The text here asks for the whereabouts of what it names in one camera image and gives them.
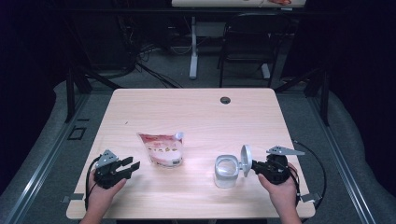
human hand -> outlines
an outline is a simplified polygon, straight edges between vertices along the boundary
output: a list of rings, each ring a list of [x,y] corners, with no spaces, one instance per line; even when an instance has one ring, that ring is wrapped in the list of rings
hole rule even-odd
[[[288,166],[297,172],[291,163]],[[297,176],[293,171],[291,173],[294,177]],[[264,175],[258,174],[258,177],[262,186],[270,193],[271,202],[279,214],[282,223],[301,223],[296,210],[295,200],[297,189],[293,179],[289,177],[284,183],[274,185]]]
[[[103,189],[94,181],[95,171],[91,171],[89,178],[88,209],[80,223],[100,223],[107,209],[110,207],[114,196],[125,186],[126,179],[122,179],[110,189]]]

table surface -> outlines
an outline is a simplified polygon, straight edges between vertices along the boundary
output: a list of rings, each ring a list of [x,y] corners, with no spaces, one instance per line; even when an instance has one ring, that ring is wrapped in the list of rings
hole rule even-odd
[[[281,6],[268,0],[172,0],[173,7],[304,7],[305,0]]]
[[[229,97],[227,105],[221,97]],[[184,132],[183,163],[166,169],[149,161],[137,133]],[[75,193],[85,192],[89,164],[106,149],[121,160],[133,156],[140,169],[115,196],[105,217],[117,219],[278,217],[257,176],[241,171],[232,189],[214,182],[216,157],[240,158],[250,145],[253,160],[265,161],[267,149],[293,148],[276,95],[271,89],[121,89],[109,102]],[[308,193],[296,156],[288,156],[300,172],[301,193]],[[300,202],[300,217],[312,217],[312,203]],[[67,216],[81,219],[84,202],[71,201]]]

snack bag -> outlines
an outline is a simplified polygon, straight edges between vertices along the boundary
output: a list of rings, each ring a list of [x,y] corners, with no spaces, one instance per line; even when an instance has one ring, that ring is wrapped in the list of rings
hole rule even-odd
[[[138,134],[152,162],[166,168],[179,166],[183,161],[183,133],[173,135]]]

handheld controller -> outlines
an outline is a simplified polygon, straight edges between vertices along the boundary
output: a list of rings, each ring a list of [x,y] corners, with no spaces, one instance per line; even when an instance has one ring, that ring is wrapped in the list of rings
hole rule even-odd
[[[123,178],[130,179],[132,172],[139,169],[140,161],[122,171],[117,172],[117,169],[132,163],[133,160],[133,157],[128,157],[119,161],[119,158],[107,149],[96,164],[95,182],[98,186],[109,189]]]
[[[275,185],[285,182],[290,176],[286,156],[268,155],[266,162],[252,161],[251,169],[256,175],[264,175],[268,181]]]

white desk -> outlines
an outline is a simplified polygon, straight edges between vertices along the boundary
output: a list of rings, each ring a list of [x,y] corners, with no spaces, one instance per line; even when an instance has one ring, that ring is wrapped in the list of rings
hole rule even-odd
[[[227,105],[220,98],[227,96]],[[176,133],[184,137],[184,161],[174,169],[149,162],[137,133]],[[116,90],[109,102],[75,193],[85,192],[89,164],[107,148],[122,160],[133,156],[140,169],[132,173],[114,198],[105,217],[116,219],[263,218],[278,217],[268,192],[253,171],[241,172],[236,186],[214,183],[216,157],[240,157],[251,146],[253,160],[265,161],[273,146],[293,148],[288,129],[271,89],[156,89]],[[296,156],[302,194],[308,193]],[[299,203],[300,217],[312,217],[312,203]],[[71,201],[67,216],[81,219],[84,202]]]
[[[291,0],[291,4],[281,6],[279,4],[271,3],[268,0],[172,0],[172,7],[281,7],[285,9],[292,9],[294,7],[304,7],[305,0]],[[197,53],[197,42],[196,42],[196,27],[197,23],[195,18],[191,20],[191,65],[190,65],[190,79],[197,78],[197,66],[198,66],[198,53]],[[224,26],[219,28],[222,34]],[[270,76],[267,64],[262,67],[262,74],[264,78]]]

